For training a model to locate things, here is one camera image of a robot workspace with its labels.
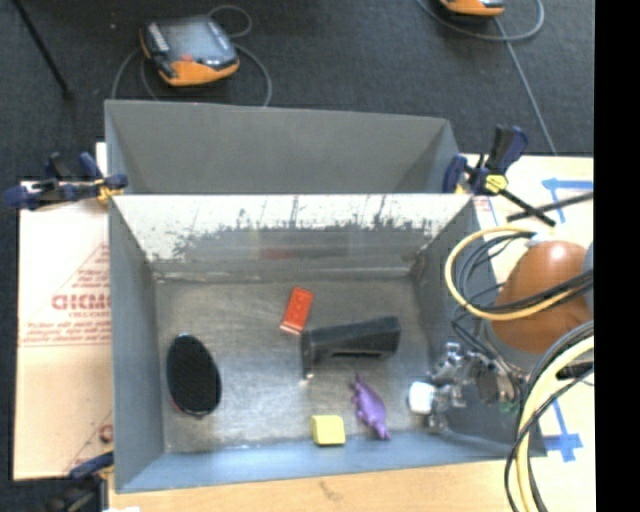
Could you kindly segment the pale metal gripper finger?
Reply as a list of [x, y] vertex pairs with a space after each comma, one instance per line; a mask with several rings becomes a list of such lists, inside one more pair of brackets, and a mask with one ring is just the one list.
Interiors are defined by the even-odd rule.
[[448, 427], [449, 415], [454, 409], [466, 406], [460, 389], [453, 386], [434, 387], [426, 414], [426, 428], [429, 432], [441, 432]]
[[469, 380], [473, 353], [458, 342], [446, 342], [444, 353], [431, 372], [433, 384], [465, 384]]

